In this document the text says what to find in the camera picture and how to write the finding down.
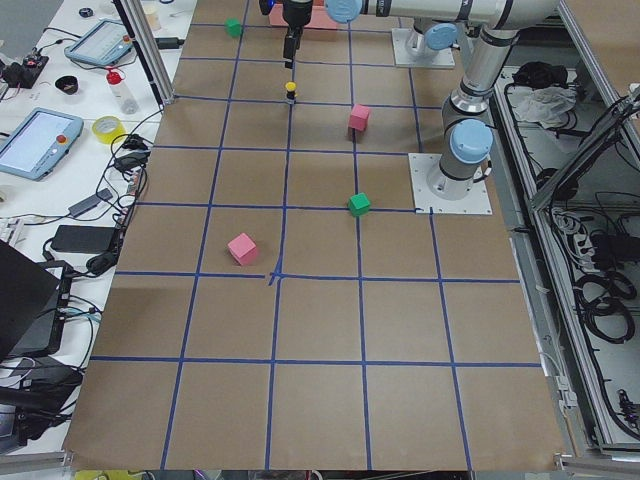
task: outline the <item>power adapter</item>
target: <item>power adapter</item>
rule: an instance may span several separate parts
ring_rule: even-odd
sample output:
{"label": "power adapter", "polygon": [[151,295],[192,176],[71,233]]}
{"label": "power adapter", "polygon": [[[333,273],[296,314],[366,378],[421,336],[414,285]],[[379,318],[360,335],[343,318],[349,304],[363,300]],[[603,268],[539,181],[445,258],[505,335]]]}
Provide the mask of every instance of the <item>power adapter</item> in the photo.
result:
{"label": "power adapter", "polygon": [[184,40],[178,37],[158,37],[156,44],[158,50],[175,50],[184,45]]}
{"label": "power adapter", "polygon": [[142,167],[149,161],[149,152],[131,152],[113,161],[113,167],[120,173],[130,172],[134,168]]}
{"label": "power adapter", "polygon": [[137,133],[132,133],[127,136],[124,142],[122,142],[122,148],[125,150],[146,150],[147,145],[144,143],[144,139]]}
{"label": "power adapter", "polygon": [[605,235],[591,236],[595,247],[593,260],[596,267],[608,270],[618,263],[640,261],[640,238],[631,235]]}

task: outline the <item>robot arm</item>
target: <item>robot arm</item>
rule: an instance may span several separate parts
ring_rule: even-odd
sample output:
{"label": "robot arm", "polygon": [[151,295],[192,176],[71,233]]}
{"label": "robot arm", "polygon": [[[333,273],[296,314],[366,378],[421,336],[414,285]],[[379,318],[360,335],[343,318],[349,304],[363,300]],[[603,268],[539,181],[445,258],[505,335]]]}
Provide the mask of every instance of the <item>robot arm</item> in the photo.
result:
{"label": "robot arm", "polygon": [[[260,11],[263,15],[269,15],[275,0],[260,0]],[[300,48],[300,40],[304,27],[311,21],[313,0],[284,0],[282,2],[282,18],[289,27],[284,37],[282,56],[285,59],[284,66],[293,68],[296,51]]]}
{"label": "robot arm", "polygon": [[[259,0],[268,14],[275,0]],[[359,15],[414,17],[483,25],[480,41],[460,85],[451,94],[456,110],[484,112],[500,70],[517,40],[518,31],[544,20],[559,0],[325,0],[327,13],[339,23]],[[285,66],[293,67],[304,27],[311,21],[313,0],[282,0],[289,25],[284,41]]]}
{"label": "robot arm", "polygon": [[[273,4],[275,0],[260,0]],[[293,67],[302,29],[311,19],[313,0],[282,0],[283,18],[289,25],[285,38],[285,65]],[[460,84],[442,109],[445,151],[428,175],[432,191],[445,199],[463,198],[474,182],[474,172],[484,161],[493,133],[480,120],[489,107],[500,71],[518,32],[549,16],[560,0],[325,0],[327,13],[339,23],[359,15],[413,17],[482,25],[473,56]]]}

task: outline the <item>laptop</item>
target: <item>laptop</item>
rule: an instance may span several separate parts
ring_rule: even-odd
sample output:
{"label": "laptop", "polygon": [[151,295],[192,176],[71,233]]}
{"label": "laptop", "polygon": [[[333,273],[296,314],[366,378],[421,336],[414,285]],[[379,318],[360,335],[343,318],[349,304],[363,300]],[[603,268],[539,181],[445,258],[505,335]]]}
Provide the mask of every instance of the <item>laptop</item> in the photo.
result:
{"label": "laptop", "polygon": [[60,349],[65,323],[63,309],[69,305],[73,268],[64,261],[39,263],[56,277],[58,285],[43,310],[11,350],[10,357],[45,357]]}
{"label": "laptop", "polygon": [[0,241],[0,361],[46,315],[60,280]]}

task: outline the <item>white metal plate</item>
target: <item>white metal plate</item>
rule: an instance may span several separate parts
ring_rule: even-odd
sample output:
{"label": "white metal plate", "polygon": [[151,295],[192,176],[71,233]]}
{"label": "white metal plate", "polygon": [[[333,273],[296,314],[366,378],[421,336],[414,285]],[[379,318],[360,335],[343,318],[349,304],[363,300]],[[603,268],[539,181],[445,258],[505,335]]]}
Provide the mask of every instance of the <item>white metal plate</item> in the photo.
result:
{"label": "white metal plate", "polygon": [[[451,213],[458,215],[491,215],[491,202],[484,182],[474,183],[469,194],[461,200],[440,198],[427,185],[427,173],[440,161],[439,154],[410,153],[411,185],[416,213]],[[478,168],[476,177],[482,172]]]}
{"label": "white metal plate", "polygon": [[453,52],[450,48],[440,50],[432,57],[425,57],[416,60],[409,55],[405,48],[405,42],[411,29],[409,28],[392,28],[391,37],[393,38],[393,53],[396,59],[396,67],[411,68],[434,68],[434,69],[453,69],[456,62],[453,59]]}

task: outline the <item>power strip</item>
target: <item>power strip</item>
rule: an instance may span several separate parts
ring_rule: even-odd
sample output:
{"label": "power strip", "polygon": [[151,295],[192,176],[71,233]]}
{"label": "power strip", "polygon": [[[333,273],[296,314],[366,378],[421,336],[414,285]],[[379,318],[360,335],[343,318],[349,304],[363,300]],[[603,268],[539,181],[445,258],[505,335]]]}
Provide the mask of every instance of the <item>power strip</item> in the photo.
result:
{"label": "power strip", "polygon": [[599,270],[596,268],[593,256],[596,253],[596,249],[593,247],[593,243],[588,235],[583,233],[576,233],[573,235],[573,248],[578,257],[578,263],[582,266],[582,269],[586,273],[597,273]]}

